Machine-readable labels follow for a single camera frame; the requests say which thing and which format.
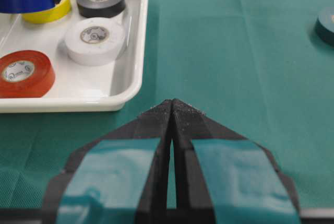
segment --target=teal electrical tape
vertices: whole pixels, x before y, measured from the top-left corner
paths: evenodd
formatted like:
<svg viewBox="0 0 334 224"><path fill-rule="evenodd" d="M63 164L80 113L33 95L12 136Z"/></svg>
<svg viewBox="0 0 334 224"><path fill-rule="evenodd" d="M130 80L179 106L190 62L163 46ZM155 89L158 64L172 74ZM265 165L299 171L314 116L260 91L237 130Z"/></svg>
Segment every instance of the teal electrical tape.
<svg viewBox="0 0 334 224"><path fill-rule="evenodd" d="M193 140L217 224L300 224L264 152L249 140Z"/></svg>
<svg viewBox="0 0 334 224"><path fill-rule="evenodd" d="M134 223L159 140L98 143L86 154L68 185L56 223Z"/></svg>

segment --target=white electrical tape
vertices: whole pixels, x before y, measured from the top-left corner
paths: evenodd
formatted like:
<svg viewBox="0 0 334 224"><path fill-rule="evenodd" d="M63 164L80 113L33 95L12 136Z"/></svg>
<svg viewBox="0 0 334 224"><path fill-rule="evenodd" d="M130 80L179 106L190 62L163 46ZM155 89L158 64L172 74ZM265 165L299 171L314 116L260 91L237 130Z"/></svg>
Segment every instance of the white electrical tape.
<svg viewBox="0 0 334 224"><path fill-rule="evenodd" d="M114 61L124 42L123 27L107 18L82 20L65 35L69 57L86 66L100 66Z"/></svg>

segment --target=green cloth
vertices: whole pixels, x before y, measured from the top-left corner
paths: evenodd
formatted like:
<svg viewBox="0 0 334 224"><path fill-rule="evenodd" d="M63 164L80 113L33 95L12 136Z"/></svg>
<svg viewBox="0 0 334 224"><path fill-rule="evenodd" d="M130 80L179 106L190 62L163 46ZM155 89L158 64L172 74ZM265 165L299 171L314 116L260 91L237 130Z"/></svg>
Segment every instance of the green cloth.
<svg viewBox="0 0 334 224"><path fill-rule="evenodd" d="M98 143L69 183L56 223L133 224L158 143L158 138Z"/></svg>
<svg viewBox="0 0 334 224"><path fill-rule="evenodd" d="M269 148L302 207L334 207L334 49L313 32L332 5L150 0L143 85L121 111L0 115L0 207L39 207L73 150L168 98Z"/></svg>
<svg viewBox="0 0 334 224"><path fill-rule="evenodd" d="M266 154L249 140L193 140L217 224L300 224Z"/></svg>

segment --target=black electrical tape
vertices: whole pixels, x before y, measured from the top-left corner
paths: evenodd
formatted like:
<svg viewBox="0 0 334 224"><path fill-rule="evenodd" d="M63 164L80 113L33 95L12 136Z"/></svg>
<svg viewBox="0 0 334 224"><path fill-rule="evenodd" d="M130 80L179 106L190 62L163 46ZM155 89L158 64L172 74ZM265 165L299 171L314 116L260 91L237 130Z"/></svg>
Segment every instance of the black electrical tape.
<svg viewBox="0 0 334 224"><path fill-rule="evenodd" d="M79 13L86 18L111 18L125 9L125 0L77 0Z"/></svg>

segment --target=blue electrical tape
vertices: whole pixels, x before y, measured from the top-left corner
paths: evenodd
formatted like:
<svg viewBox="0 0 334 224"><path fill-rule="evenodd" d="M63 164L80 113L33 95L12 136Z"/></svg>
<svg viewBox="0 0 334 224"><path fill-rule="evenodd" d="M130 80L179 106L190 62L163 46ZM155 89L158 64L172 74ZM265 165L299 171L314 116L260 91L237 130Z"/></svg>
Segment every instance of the blue electrical tape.
<svg viewBox="0 0 334 224"><path fill-rule="evenodd" d="M54 0L0 0L0 13L24 14L55 7Z"/></svg>

